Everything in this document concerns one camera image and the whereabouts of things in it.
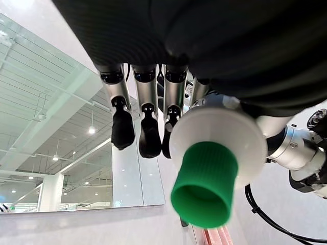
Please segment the pink object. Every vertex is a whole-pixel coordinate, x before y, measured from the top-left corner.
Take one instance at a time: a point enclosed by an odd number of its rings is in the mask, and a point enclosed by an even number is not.
[[[223,226],[214,229],[204,229],[205,245],[233,245],[228,229]]]

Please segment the ceiling light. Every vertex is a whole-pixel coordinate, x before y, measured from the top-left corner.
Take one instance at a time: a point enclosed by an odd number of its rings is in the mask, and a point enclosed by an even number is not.
[[[93,126],[93,110],[92,110],[92,121],[91,121],[91,126],[88,128],[88,133],[89,134],[95,134],[96,133],[96,129]]]
[[[57,143],[57,149],[56,149],[56,154],[53,156],[53,159],[55,162],[59,160],[59,156],[58,156],[58,147],[59,147],[59,140]]]
[[[95,133],[96,133],[96,129],[95,129],[95,127],[90,126],[90,127],[88,128],[88,133],[89,133],[89,134],[95,134]]]
[[[55,155],[53,156],[53,159],[52,159],[52,160],[54,160],[55,162],[58,161],[58,160],[59,160],[59,156],[58,156],[57,154],[55,154]]]
[[[40,121],[44,121],[46,119],[46,115],[44,113],[40,113],[37,116],[39,118]]]

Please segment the black cable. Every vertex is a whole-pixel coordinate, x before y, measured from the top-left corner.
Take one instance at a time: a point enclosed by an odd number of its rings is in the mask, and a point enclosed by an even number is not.
[[[131,66],[130,64],[127,64],[128,65],[128,70],[127,70],[127,75],[126,75],[126,82],[128,80],[128,77],[129,77],[129,72],[131,71]]]
[[[256,202],[255,202],[255,200],[254,200],[254,198],[253,198],[253,196],[252,196],[252,193],[250,192],[250,193],[248,193],[246,190],[245,190],[245,196],[246,196],[246,199],[248,200],[248,202],[250,203],[250,205],[253,207],[253,209],[252,209],[252,212],[253,213],[259,213],[259,210],[260,210],[260,207],[258,207],[257,205],[256,205]],[[266,218],[263,218],[261,215],[260,215],[260,217],[265,221],[265,222],[267,222],[268,224],[270,224],[270,223],[272,223],[272,224],[274,224],[274,225],[276,225],[276,226],[279,226],[277,223],[275,223],[271,218],[269,218],[269,217],[267,217],[267,219]],[[295,239],[295,240],[297,240],[297,241],[299,241],[300,243],[302,243],[302,244],[306,244],[306,245],[313,245],[312,243],[309,243],[309,242],[307,242],[307,241],[303,241],[303,240],[301,240],[301,239],[297,239],[297,238],[294,238],[294,237],[292,237],[293,239]]]
[[[257,213],[265,222],[267,222],[273,228],[279,230],[280,232],[283,232],[286,235],[289,235],[290,237],[294,238],[295,240],[297,240],[303,244],[311,244],[308,242],[327,243],[327,240],[324,240],[324,239],[316,239],[316,238],[299,236],[299,235],[293,234],[293,233],[289,232],[288,230],[284,229],[283,227],[278,225],[276,222],[274,222],[268,215],[266,215],[264,213],[264,211],[262,211],[261,208],[257,205],[257,203],[255,202],[254,197],[252,195],[250,184],[245,186],[244,190],[245,190],[246,199],[248,200],[249,204],[253,208],[252,212]]]

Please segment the silver robotic arm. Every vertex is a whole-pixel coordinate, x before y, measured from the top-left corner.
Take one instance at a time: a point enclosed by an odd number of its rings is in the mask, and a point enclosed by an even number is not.
[[[327,110],[315,112],[306,129],[286,126],[267,139],[268,162],[289,169],[291,186],[301,192],[314,192],[327,199]]]
[[[185,94],[187,66],[165,66],[165,86],[163,96],[163,119],[165,120],[165,134],[162,139],[162,153],[171,158],[169,141],[172,130],[182,117]]]
[[[131,104],[122,64],[96,65],[113,111],[111,142],[119,149],[130,146],[135,139]]]

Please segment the white wall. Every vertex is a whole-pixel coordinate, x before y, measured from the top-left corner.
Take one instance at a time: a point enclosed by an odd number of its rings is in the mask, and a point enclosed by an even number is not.
[[[327,108],[326,102],[307,109],[296,115],[290,123],[297,124],[299,128],[306,128],[309,117],[324,107]],[[289,184],[287,169],[274,163],[266,164],[263,172],[251,184],[251,188],[257,204],[276,223],[302,236],[327,239],[327,200],[313,193],[294,190]],[[234,205],[248,244],[300,244],[270,227],[257,214],[253,214],[244,190],[235,193]]]

